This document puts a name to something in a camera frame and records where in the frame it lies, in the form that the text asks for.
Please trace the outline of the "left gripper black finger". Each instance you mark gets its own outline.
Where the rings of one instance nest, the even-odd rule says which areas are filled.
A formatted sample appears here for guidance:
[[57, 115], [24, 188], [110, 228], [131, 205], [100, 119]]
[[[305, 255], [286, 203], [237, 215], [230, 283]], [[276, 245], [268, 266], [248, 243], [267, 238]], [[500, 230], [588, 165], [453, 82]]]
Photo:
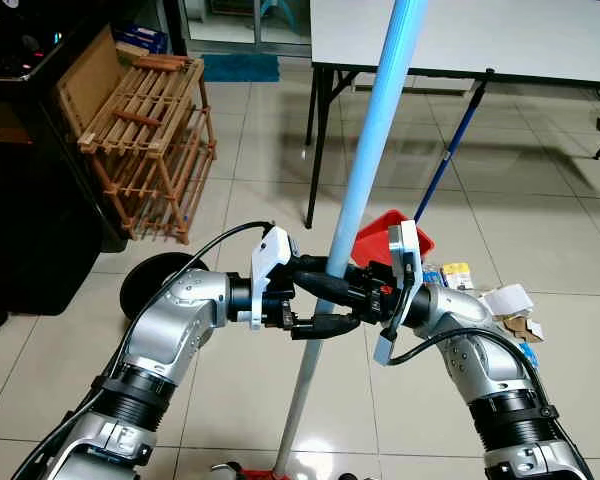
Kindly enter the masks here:
[[292, 325], [294, 339], [329, 339], [341, 337], [358, 328], [358, 317], [346, 314], [315, 314], [310, 319], [299, 319]]
[[336, 276], [317, 271], [315, 273], [315, 297], [326, 300], [336, 305], [355, 306], [367, 300], [367, 292], [361, 285], [365, 278], [365, 270], [349, 264], [344, 275]]

